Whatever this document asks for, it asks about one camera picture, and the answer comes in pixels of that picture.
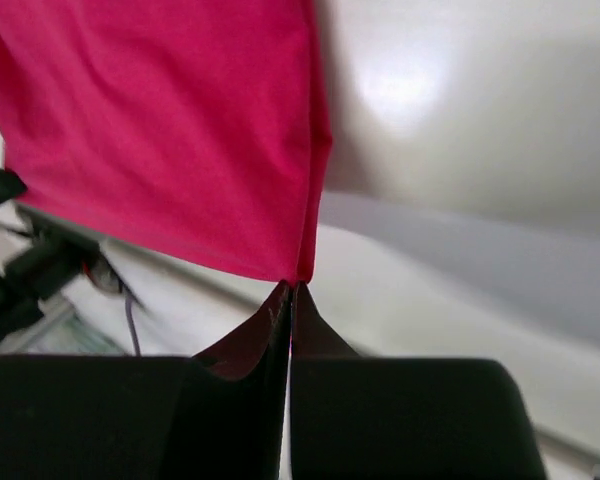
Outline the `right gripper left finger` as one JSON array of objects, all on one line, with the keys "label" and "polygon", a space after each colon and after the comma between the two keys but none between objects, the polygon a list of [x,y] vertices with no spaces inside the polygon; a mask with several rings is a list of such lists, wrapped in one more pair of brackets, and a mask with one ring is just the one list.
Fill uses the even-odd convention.
[{"label": "right gripper left finger", "polygon": [[275,479],[291,288],[191,357],[0,355],[0,479]]}]

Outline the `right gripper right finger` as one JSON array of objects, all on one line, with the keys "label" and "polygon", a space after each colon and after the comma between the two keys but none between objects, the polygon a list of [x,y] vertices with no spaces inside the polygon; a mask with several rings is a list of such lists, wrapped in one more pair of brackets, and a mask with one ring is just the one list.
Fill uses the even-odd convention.
[{"label": "right gripper right finger", "polygon": [[481,358],[373,357],[292,301],[290,463],[296,479],[543,479],[521,392]]}]

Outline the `magenta red t shirt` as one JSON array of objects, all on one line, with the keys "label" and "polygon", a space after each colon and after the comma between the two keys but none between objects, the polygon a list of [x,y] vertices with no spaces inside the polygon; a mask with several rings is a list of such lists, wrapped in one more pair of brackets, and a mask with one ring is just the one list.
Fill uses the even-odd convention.
[{"label": "magenta red t shirt", "polygon": [[0,1],[23,202],[277,282],[314,271],[332,136],[310,1]]}]

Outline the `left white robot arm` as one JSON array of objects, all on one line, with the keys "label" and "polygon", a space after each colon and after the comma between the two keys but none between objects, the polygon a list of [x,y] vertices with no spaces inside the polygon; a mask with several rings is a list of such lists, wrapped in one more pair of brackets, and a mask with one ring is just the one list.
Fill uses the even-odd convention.
[{"label": "left white robot arm", "polygon": [[30,242],[0,274],[0,343],[43,318],[40,303],[58,294],[100,256],[96,240],[34,210],[16,205],[23,228],[0,222],[0,230]]}]

